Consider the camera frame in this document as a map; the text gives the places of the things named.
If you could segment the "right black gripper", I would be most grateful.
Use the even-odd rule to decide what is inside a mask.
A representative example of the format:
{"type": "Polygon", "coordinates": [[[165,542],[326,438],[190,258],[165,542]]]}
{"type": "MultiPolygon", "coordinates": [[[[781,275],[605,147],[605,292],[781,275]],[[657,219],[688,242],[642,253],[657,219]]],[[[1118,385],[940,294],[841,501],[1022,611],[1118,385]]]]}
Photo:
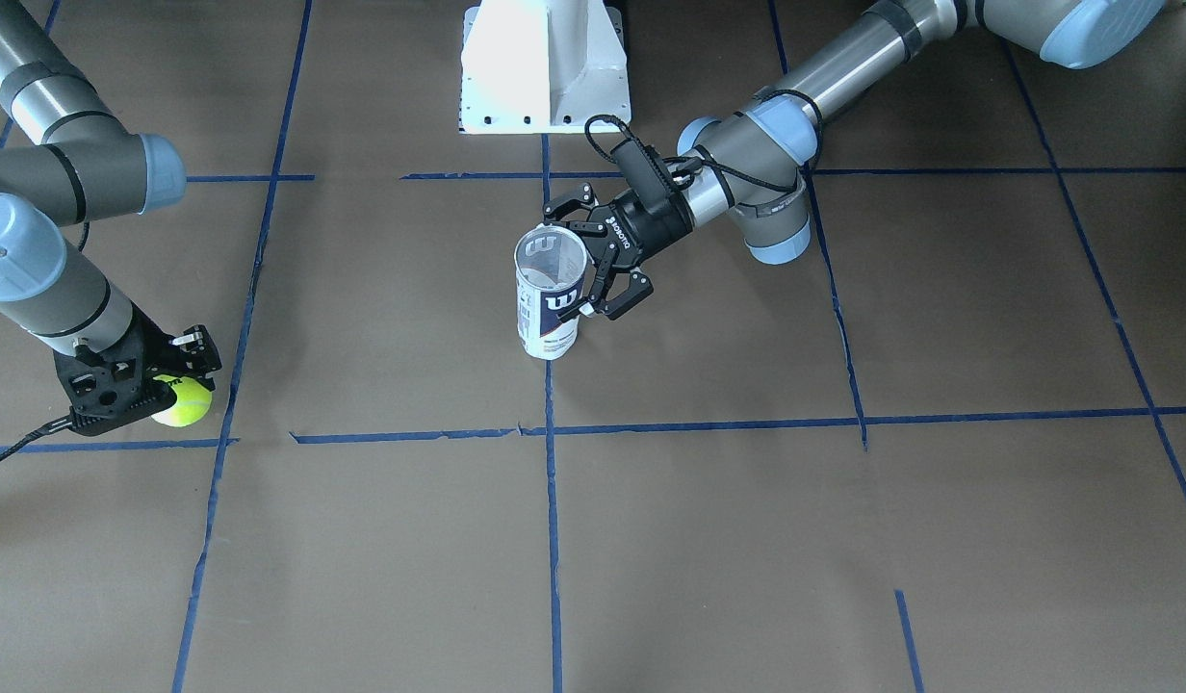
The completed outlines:
{"type": "Polygon", "coordinates": [[[181,377],[215,392],[212,371],[219,371],[219,351],[206,325],[193,325],[171,337],[149,319],[130,319],[128,330],[103,351],[77,346],[74,356],[53,355],[53,368],[70,408],[96,405],[122,411],[141,398],[144,411],[167,411],[179,402],[181,377]],[[168,373],[149,371],[168,352],[168,373]]]}

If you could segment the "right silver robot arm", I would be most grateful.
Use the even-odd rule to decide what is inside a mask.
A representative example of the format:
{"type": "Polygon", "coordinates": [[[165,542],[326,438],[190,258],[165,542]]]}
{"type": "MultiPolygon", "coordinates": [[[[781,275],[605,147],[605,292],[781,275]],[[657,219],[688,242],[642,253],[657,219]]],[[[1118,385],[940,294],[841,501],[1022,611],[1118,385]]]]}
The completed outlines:
{"type": "Polygon", "coordinates": [[[0,313],[52,350],[74,428],[95,435],[166,412],[178,384],[212,392],[208,329],[162,332],[62,233],[181,201],[178,150],[126,131],[17,1],[0,1],[0,106],[30,138],[0,150],[0,313]]]}

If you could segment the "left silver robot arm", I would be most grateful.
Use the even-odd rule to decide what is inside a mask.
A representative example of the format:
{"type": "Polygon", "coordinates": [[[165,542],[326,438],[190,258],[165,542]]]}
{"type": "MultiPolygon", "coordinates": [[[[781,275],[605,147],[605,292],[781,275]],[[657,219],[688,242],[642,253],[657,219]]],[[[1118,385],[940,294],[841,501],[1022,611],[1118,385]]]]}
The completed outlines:
{"type": "Polygon", "coordinates": [[[729,115],[686,123],[659,154],[616,115],[593,115],[620,135],[601,155],[625,186],[611,201],[588,189],[546,202],[546,223],[574,234],[593,271],[589,288],[546,299],[559,324],[599,313],[619,319],[652,292],[643,263],[695,229],[729,217],[757,262],[789,263],[812,241],[805,176],[834,123],[919,55],[959,34],[991,34],[1044,62],[1083,70],[1130,45],[1161,1],[875,1],[852,27],[729,115]]]}

